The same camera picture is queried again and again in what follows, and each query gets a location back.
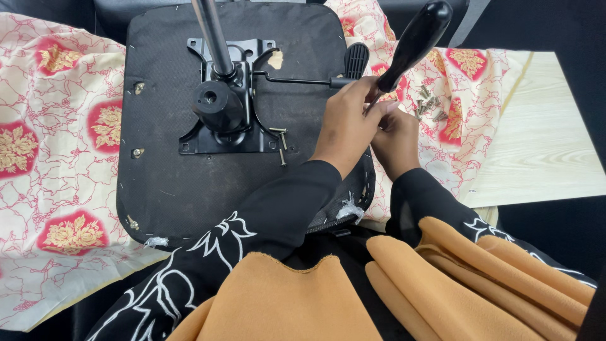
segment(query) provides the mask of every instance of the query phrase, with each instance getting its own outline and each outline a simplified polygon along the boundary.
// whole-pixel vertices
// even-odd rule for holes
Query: screwdriver
[[[404,72],[433,49],[446,31],[452,13],[452,7],[446,1],[430,1],[408,23],[393,54],[391,67],[379,77],[377,95],[364,110],[364,116],[382,95],[396,90]]]

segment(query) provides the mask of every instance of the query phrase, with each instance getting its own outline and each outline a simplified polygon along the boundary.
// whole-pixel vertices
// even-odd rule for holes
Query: embroidered black sleeve
[[[307,226],[340,183],[331,164],[316,160],[261,187],[191,247],[174,250],[149,278],[125,292],[87,340],[166,338],[216,294],[248,252],[283,259],[303,244]]]
[[[416,168],[402,174],[393,183],[391,219],[387,222],[386,231],[415,247],[421,240],[421,230],[417,224],[424,217],[434,217],[448,223],[474,243],[479,237],[489,234],[508,240],[552,268],[592,288],[596,287],[596,282],[591,278],[562,266],[531,244],[490,226],[472,209],[458,202],[426,170]]]

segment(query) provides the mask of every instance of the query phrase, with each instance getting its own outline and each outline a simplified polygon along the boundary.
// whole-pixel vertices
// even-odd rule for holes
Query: wooden board
[[[535,52],[462,203],[606,195],[606,175],[553,52]]]

